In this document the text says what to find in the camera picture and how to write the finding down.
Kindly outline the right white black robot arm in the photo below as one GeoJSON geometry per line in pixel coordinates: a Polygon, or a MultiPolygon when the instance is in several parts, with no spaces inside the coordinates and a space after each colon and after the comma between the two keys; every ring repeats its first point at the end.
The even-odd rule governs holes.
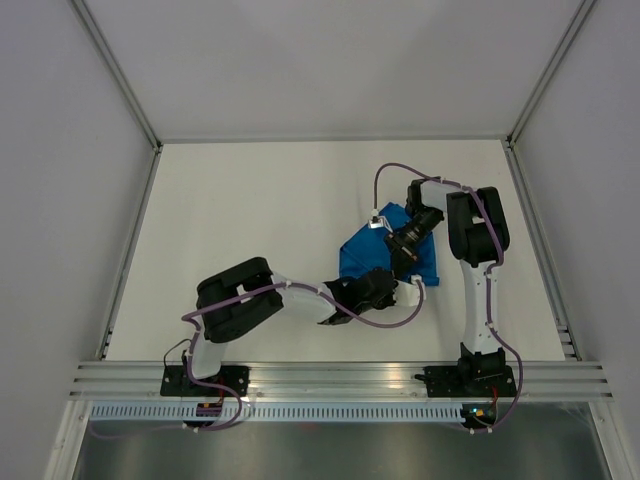
{"type": "Polygon", "coordinates": [[[405,277],[418,264],[419,247],[441,222],[447,223],[449,248],[462,270],[466,323],[455,374],[459,388],[478,395],[492,381],[512,385],[506,348],[496,338],[498,269],[510,246],[498,190],[414,180],[405,212],[409,221],[384,238],[394,277],[405,277]]]}

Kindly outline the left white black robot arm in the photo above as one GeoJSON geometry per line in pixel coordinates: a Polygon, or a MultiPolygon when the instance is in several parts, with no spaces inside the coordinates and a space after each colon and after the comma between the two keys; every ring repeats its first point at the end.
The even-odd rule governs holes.
{"type": "Polygon", "coordinates": [[[206,396],[218,384],[226,345],[267,320],[283,314],[336,326],[375,309],[395,304],[398,281],[380,267],[360,277],[341,277],[303,284],[274,272],[263,257],[254,257],[203,280],[196,288],[196,310],[182,320],[195,326],[185,354],[184,385],[206,396]]]}

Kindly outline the blue cloth napkin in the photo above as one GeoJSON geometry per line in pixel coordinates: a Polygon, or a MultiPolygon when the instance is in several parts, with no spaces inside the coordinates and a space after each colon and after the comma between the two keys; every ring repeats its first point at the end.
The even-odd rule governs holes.
{"type": "Polygon", "coordinates": [[[409,213],[396,203],[388,203],[380,211],[386,217],[390,230],[361,227],[339,251],[339,275],[342,277],[360,277],[375,268],[390,269],[390,254],[384,243],[384,237],[392,231],[409,226],[425,233],[425,240],[419,247],[420,260],[404,278],[407,282],[411,275],[420,275],[428,287],[437,287],[440,278],[437,272],[435,240],[433,230],[444,220],[442,211],[432,207],[420,207],[409,213]]]}

